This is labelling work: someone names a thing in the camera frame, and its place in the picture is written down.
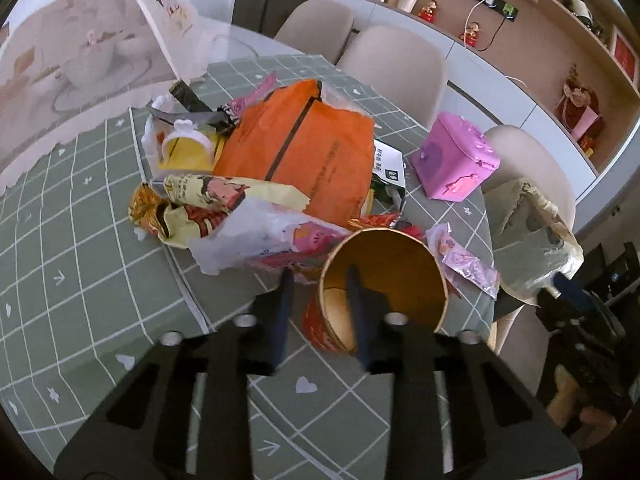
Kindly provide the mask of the paper noodle cup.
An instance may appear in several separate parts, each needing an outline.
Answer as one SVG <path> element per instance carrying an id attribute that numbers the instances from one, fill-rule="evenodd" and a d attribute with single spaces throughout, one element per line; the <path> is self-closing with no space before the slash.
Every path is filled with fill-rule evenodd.
<path id="1" fill-rule="evenodd" d="M 318 289 L 303 314 L 305 337 L 317 348 L 354 353 L 356 335 L 347 303 L 347 271 L 358 268 L 367 289 L 433 332 L 444 324 L 449 294 L 444 274 L 427 246 L 404 232 L 371 228 L 350 234 L 326 259 Z"/>

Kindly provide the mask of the pink Kleenex tissue pack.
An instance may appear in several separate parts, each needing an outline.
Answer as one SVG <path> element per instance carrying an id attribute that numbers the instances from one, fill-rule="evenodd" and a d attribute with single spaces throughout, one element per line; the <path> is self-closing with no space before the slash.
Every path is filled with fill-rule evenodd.
<path id="1" fill-rule="evenodd" d="M 451 236 L 448 222 L 437 223 L 426 230 L 423 240 L 458 296 L 462 293 L 463 285 L 473 285 L 491 299 L 498 298 L 499 272 L 462 247 Z"/>

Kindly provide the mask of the yellow snack wrapper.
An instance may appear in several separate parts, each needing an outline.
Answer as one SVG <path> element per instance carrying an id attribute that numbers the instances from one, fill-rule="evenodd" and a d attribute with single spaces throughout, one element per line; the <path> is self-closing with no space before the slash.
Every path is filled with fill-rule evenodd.
<path id="1" fill-rule="evenodd" d="M 136 188 L 128 218 L 163 244 L 185 248 L 191 238 L 212 235 L 248 198 L 297 211 L 310 203 L 307 195 L 289 184 L 210 174 L 168 174 Z"/>

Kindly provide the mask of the red snack bag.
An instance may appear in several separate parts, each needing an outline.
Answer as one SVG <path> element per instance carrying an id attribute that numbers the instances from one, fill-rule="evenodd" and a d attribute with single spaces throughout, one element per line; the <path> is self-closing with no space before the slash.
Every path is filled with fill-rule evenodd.
<path id="1" fill-rule="evenodd" d="M 423 231 L 415 224 L 401 218 L 399 212 L 392 212 L 391 214 L 369 214 L 365 217 L 350 219 L 348 225 L 352 230 L 384 228 L 403 232 L 418 240 L 423 237 Z"/>

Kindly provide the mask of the pink candy wrapper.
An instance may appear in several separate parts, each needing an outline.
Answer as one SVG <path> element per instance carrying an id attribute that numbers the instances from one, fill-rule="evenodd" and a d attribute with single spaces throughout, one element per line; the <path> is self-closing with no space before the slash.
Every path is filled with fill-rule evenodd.
<path id="1" fill-rule="evenodd" d="M 217 110 L 218 112 L 224 113 L 232 124 L 237 125 L 244 113 L 251 106 L 259 103 L 269 96 L 271 92 L 277 89 L 277 86 L 277 73 L 272 72 L 250 93 L 247 93 L 245 96 L 239 96 L 238 98 L 221 105 Z"/>

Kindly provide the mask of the white plastic bag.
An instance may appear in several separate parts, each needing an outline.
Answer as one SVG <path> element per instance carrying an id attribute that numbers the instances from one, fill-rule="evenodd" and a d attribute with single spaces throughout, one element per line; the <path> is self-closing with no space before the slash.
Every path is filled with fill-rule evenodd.
<path id="1" fill-rule="evenodd" d="M 191 238 L 186 246 L 208 275 L 231 268 L 290 268 L 301 281 L 313 282 L 331 250 L 349 234 L 333 223 L 250 197 L 213 234 Z"/>

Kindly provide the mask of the white green carton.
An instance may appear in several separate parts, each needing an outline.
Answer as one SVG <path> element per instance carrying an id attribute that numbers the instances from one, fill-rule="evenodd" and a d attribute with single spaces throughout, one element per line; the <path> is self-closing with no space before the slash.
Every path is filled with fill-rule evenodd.
<path id="1" fill-rule="evenodd" d="M 371 190 L 374 198 L 385 206 L 404 209 L 407 193 L 404 156 L 379 140 L 374 140 Z"/>

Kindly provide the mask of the beige chair near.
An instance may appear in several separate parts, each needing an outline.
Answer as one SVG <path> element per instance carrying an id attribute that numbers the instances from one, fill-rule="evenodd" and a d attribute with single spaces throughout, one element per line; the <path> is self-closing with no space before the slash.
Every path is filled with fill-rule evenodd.
<path id="1" fill-rule="evenodd" d="M 523 129 L 500 125 L 486 132 L 490 146 L 500 157 L 499 168 L 483 183 L 487 194 L 511 181 L 524 179 L 542 193 L 544 198 L 559 209 L 559 216 L 571 230 L 576 214 L 576 203 L 570 181 L 553 156 Z M 495 322 L 491 326 L 490 341 L 500 353 L 511 327 L 524 304 L 509 284 L 501 284 L 496 303 Z"/>

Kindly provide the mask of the beige chair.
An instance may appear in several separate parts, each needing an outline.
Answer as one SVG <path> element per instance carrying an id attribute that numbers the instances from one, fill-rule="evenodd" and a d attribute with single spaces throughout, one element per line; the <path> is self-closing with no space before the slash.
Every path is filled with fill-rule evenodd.
<path id="1" fill-rule="evenodd" d="M 500 125 L 486 132 L 490 146 L 500 157 L 499 168 L 483 183 L 487 194 L 511 181 L 524 179 L 542 193 L 544 198 L 559 209 L 559 216 L 571 230 L 576 214 L 576 203 L 570 181 L 553 156 L 523 129 Z M 491 326 L 490 341 L 500 353 L 511 327 L 524 304 L 509 284 L 501 284 L 496 303 L 495 322 Z"/>
<path id="2" fill-rule="evenodd" d="M 423 127 L 434 124 L 447 65 L 442 51 L 410 30 L 374 25 L 360 32 L 336 67 L 372 87 Z"/>
<path id="3" fill-rule="evenodd" d="M 322 55 L 336 64 L 355 21 L 352 9 L 331 0 L 308 0 L 300 4 L 274 36 L 281 44 L 311 55 Z"/>

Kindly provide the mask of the red gift bouquet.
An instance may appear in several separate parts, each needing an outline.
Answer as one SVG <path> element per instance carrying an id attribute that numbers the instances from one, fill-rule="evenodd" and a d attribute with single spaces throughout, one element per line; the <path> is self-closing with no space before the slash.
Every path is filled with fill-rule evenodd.
<path id="1" fill-rule="evenodd" d="M 568 70 L 555 111 L 570 137 L 590 158 L 604 129 L 604 119 L 596 92 L 582 82 L 576 64 Z"/>

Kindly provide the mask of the green checkered tablecloth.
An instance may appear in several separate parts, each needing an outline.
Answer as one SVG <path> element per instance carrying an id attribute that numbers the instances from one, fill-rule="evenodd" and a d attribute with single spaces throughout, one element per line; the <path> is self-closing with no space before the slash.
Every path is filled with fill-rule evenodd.
<path id="1" fill-rule="evenodd" d="M 151 171 L 143 110 L 130 108 L 54 148 L 1 199 L 1 405 L 43 465 L 168 330 L 216 330 L 273 288 L 300 281 L 278 374 L 250 383 L 258 479 L 379 479 L 390 381 L 303 334 L 331 243 L 209 276 L 185 250 L 137 229 L 128 204 Z"/>

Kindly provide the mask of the red framed picture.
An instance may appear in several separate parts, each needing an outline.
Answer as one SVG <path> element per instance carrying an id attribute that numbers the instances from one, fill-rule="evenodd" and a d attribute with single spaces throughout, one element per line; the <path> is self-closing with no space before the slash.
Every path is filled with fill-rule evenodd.
<path id="1" fill-rule="evenodd" d="M 610 52 L 635 86 L 639 83 L 639 55 L 617 26 L 612 27 Z"/>

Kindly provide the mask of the red figurine right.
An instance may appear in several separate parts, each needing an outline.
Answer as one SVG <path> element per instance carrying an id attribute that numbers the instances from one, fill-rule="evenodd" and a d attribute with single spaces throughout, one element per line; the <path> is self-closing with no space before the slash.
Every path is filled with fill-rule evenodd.
<path id="1" fill-rule="evenodd" d="M 469 22 L 465 25 L 464 31 L 460 35 L 460 39 L 466 46 L 475 48 L 478 36 L 480 36 L 480 24 L 477 22 Z"/>

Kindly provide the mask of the red figurine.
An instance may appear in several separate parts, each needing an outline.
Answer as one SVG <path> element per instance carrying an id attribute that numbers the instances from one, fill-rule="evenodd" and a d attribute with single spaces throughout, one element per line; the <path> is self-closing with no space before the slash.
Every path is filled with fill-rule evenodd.
<path id="1" fill-rule="evenodd" d="M 466 46 L 475 48 L 478 36 L 480 36 L 480 24 L 477 22 L 469 22 L 465 25 L 464 31 L 460 35 L 460 39 Z"/>
<path id="2" fill-rule="evenodd" d="M 434 23 L 436 13 L 438 10 L 438 3 L 436 0 L 428 0 L 425 6 L 422 6 L 419 12 L 419 18 L 427 23 Z"/>

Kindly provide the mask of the wine bottle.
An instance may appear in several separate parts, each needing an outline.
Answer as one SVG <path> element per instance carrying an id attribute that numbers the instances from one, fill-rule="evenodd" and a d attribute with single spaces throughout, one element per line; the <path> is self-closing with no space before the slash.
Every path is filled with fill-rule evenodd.
<path id="1" fill-rule="evenodd" d="M 594 18 L 590 7 L 585 0 L 560 0 L 562 5 L 580 21 L 585 28 L 588 28 L 593 35 L 601 38 L 604 33 L 603 26 Z"/>

